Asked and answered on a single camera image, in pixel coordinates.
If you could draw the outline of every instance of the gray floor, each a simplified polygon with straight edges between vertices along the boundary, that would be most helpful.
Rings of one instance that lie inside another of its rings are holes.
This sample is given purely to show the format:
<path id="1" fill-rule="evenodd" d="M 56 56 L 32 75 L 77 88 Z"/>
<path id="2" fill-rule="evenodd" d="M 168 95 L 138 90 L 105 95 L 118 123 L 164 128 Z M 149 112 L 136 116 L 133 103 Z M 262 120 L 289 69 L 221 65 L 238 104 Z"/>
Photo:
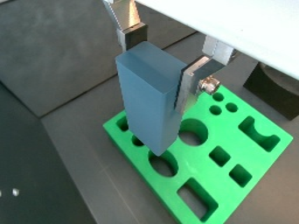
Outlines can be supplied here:
<path id="1" fill-rule="evenodd" d="M 188 63 L 201 54 L 201 43 L 202 36 L 192 35 L 166 52 Z M 299 117 L 286 121 L 241 87 L 256 63 L 241 55 L 217 74 L 218 79 L 288 131 L 293 142 L 226 223 L 297 223 Z M 96 222 L 174 223 L 101 127 L 122 109 L 114 76 L 50 112 L 41 122 Z"/>
<path id="2" fill-rule="evenodd" d="M 158 47 L 193 29 L 137 4 Z M 98 0 L 9 1 L 0 6 L 0 81 L 37 116 L 116 73 L 116 28 Z"/>
<path id="3" fill-rule="evenodd" d="M 0 153 L 1 224 L 96 223 L 41 121 L 1 83 Z"/>

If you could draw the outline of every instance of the screw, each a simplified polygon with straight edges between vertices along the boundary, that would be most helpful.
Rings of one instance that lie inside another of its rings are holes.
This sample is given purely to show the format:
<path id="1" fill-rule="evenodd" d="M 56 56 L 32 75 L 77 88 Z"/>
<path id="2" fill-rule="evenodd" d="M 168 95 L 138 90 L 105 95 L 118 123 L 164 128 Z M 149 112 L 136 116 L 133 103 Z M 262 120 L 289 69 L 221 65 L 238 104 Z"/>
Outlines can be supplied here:
<path id="1" fill-rule="evenodd" d="M 213 95 L 220 87 L 220 82 L 210 76 L 198 82 L 198 90 L 208 95 Z"/>
<path id="2" fill-rule="evenodd" d="M 18 193 L 20 193 L 18 189 L 14 188 L 13 189 L 13 196 L 17 197 Z"/>

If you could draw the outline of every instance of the white speck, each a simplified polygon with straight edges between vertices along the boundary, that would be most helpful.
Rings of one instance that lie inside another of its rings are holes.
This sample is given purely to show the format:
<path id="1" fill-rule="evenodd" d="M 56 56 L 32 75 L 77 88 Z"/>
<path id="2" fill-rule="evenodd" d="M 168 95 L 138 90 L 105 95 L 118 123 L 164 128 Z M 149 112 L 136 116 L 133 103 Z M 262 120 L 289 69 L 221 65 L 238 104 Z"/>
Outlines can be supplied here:
<path id="1" fill-rule="evenodd" d="M 20 191 L 14 188 L 13 189 L 13 196 L 16 197 L 18 195 Z"/>

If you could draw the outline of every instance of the hole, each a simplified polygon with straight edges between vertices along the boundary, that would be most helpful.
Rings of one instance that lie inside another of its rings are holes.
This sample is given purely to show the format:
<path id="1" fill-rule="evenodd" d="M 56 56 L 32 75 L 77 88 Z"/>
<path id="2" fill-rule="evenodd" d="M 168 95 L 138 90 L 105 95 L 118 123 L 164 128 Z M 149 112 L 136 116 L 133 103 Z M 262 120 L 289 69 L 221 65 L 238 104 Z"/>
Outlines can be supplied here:
<path id="1" fill-rule="evenodd" d="M 134 146 L 138 147 L 144 145 L 142 142 L 136 138 L 136 136 L 132 136 L 132 143 Z"/>
<path id="2" fill-rule="evenodd" d="M 190 178 L 185 182 L 177 194 L 200 221 L 205 221 L 218 207 L 218 204 L 194 179 Z"/>
<path id="3" fill-rule="evenodd" d="M 218 107 L 218 106 L 210 106 L 210 107 L 209 107 L 209 112 L 210 112 L 214 116 L 217 116 L 217 115 L 220 114 L 220 112 L 221 112 L 220 107 Z"/>
<path id="4" fill-rule="evenodd" d="M 229 154 L 217 146 L 209 153 L 209 158 L 218 166 L 222 166 L 229 161 Z"/>
<path id="5" fill-rule="evenodd" d="M 154 171 L 164 177 L 173 177 L 178 167 L 173 155 L 165 151 L 160 157 L 152 152 L 148 154 L 148 161 Z"/>
<path id="6" fill-rule="evenodd" d="M 230 113 L 234 113 L 237 112 L 238 110 L 238 107 L 234 103 L 229 102 L 226 105 L 225 105 L 225 108 L 226 110 L 230 112 Z"/>
<path id="7" fill-rule="evenodd" d="M 14 188 L 14 189 L 13 189 L 13 196 L 17 197 L 18 194 L 20 194 L 20 190 Z"/>
<path id="8" fill-rule="evenodd" d="M 276 135 L 272 136 L 262 136 L 257 133 L 254 129 L 254 118 L 248 116 L 246 119 L 241 122 L 241 124 L 237 126 L 237 128 L 244 132 L 244 134 L 249 137 L 252 141 L 256 142 L 256 144 L 265 150 L 270 151 L 278 141 L 280 138 Z"/>
<path id="9" fill-rule="evenodd" d="M 216 93 L 212 95 L 212 99 L 216 101 L 216 102 L 221 102 L 224 100 L 224 96 L 222 94 L 220 93 Z"/>
<path id="10" fill-rule="evenodd" d="M 230 176 L 230 178 L 236 181 L 236 183 L 241 187 L 244 187 L 246 185 L 248 181 L 252 178 L 250 174 L 248 173 L 248 171 L 242 168 L 242 166 L 240 164 L 237 164 L 233 167 L 233 169 L 230 170 L 228 175 Z"/>
<path id="11" fill-rule="evenodd" d="M 181 121 L 178 137 L 188 145 L 204 144 L 208 139 L 208 129 L 200 121 L 186 119 Z"/>
<path id="12" fill-rule="evenodd" d="M 126 117 L 125 117 L 125 116 L 116 122 L 116 126 L 117 126 L 122 131 L 126 131 L 126 130 L 128 130 L 128 126 L 126 126 Z"/>

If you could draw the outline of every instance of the rectangular hole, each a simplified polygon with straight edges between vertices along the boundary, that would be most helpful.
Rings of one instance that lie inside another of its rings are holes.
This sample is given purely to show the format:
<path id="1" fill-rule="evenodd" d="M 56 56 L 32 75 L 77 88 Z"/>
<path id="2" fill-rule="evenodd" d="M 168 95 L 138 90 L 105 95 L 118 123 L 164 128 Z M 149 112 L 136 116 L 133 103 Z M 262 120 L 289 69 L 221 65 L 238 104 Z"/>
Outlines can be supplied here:
<path id="1" fill-rule="evenodd" d="M 237 164 L 233 167 L 228 175 L 230 176 L 230 178 L 234 180 L 234 182 L 238 184 L 240 187 L 244 187 L 248 181 L 252 179 L 250 174 L 240 164 Z"/>
<path id="2" fill-rule="evenodd" d="M 185 182 L 177 194 L 200 221 L 205 221 L 218 204 L 193 178 Z"/>
<path id="3" fill-rule="evenodd" d="M 246 117 L 246 119 L 240 123 L 237 128 L 265 151 L 269 152 L 276 147 L 280 138 L 276 135 L 262 136 L 257 133 L 254 129 L 254 118 L 252 116 Z"/>
<path id="4" fill-rule="evenodd" d="M 125 117 L 125 116 L 117 120 L 117 122 L 116 122 L 116 126 L 117 126 L 122 131 L 126 131 L 126 130 L 128 130 L 126 117 Z"/>

